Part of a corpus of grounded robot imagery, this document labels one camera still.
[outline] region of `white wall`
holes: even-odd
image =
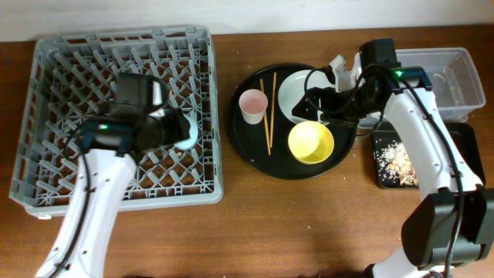
[[[494,0],[0,0],[0,41],[206,25],[213,33],[494,22]]]

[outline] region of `robotic arm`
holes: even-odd
[[[494,190],[482,186],[455,147],[425,71],[401,68],[392,39],[362,45],[360,61],[360,76],[344,69],[341,56],[326,68],[313,69],[311,73],[325,72],[336,86],[308,90],[310,73],[305,96],[292,113],[354,126],[367,114],[381,112],[407,149],[420,181],[422,203],[403,224],[402,247],[385,261],[370,265],[366,276],[442,276],[439,272],[448,275],[449,266],[485,259],[494,240]]]
[[[191,137],[198,134],[192,117],[179,109],[165,110],[168,91],[152,76],[122,73],[109,111],[81,124],[76,186],[36,277],[103,276],[108,241],[136,161],[148,149],[172,144],[187,149],[197,140]]]

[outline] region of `plastic bin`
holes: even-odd
[[[64,215],[76,162],[61,150],[84,117],[109,100],[120,72],[160,77],[171,105],[193,115],[198,144],[160,148],[138,161],[120,210],[218,202],[223,196],[215,52],[205,27],[60,36],[37,42],[10,198],[41,219]],[[69,144],[74,158],[79,150]]]
[[[396,53],[403,67],[421,66],[425,70],[443,121],[465,122],[470,112],[486,104],[477,69],[467,49],[399,49]],[[355,56],[353,70],[360,70],[357,67],[360,68],[359,54]],[[359,127],[373,127],[379,115],[367,115],[360,120]]]

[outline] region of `black rectangular tray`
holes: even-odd
[[[460,154],[465,159],[466,164],[479,176],[485,186],[486,177],[484,175],[484,170],[482,169],[479,148],[477,147],[477,140],[475,139],[473,128],[464,123],[447,123],[445,125]],[[386,174],[386,170],[383,168],[379,171],[380,167],[377,163],[377,155],[382,155],[383,150],[394,142],[401,142],[401,139],[396,130],[389,123],[382,124],[381,127],[372,134],[377,185],[384,189],[418,189],[415,186],[400,186],[400,181],[397,178],[393,180],[384,178],[383,180],[383,175]]]

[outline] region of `pink cup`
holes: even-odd
[[[268,107],[268,97],[257,89],[246,90],[240,96],[239,106],[247,124],[258,124]]]

